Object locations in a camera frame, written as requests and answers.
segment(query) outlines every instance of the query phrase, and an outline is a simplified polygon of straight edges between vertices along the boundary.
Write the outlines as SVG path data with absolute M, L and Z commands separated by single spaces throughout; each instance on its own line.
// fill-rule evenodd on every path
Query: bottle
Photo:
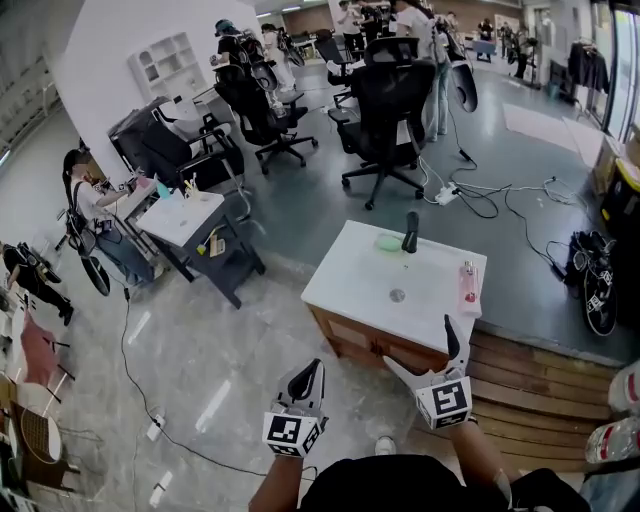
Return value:
M 460 313 L 479 318 L 482 315 L 480 308 L 480 283 L 478 280 L 478 267 L 471 261 L 465 261 L 459 270 L 458 309 Z
M 609 386 L 609 406 L 640 415 L 640 361 L 620 370 Z
M 585 454 L 591 464 L 640 456 L 640 418 L 632 416 L 597 428 L 587 441 Z

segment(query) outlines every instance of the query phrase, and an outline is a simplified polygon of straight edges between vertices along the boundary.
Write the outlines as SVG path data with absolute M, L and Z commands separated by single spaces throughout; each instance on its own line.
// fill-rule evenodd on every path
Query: wooden platform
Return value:
M 547 467 L 586 472 L 587 439 L 608 421 L 609 383 L 616 370 L 474 332 L 467 375 L 473 414 L 519 469 Z M 418 418 L 412 443 L 433 445 L 447 431 L 431 432 Z

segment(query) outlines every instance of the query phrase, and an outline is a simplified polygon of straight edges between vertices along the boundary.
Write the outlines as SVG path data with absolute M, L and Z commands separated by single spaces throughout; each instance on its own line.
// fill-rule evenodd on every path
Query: faucet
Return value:
M 418 250 L 418 224 L 420 217 L 416 212 L 407 214 L 407 234 L 402 242 L 402 250 L 413 254 Z

